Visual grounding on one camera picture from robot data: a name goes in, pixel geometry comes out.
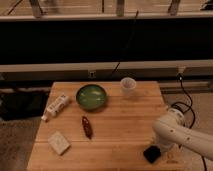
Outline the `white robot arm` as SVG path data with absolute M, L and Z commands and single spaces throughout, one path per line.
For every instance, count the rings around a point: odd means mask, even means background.
M 160 151 L 165 153 L 179 144 L 213 161 L 213 135 L 189 129 L 184 124 L 183 113 L 175 108 L 169 108 L 154 121 L 155 144 Z

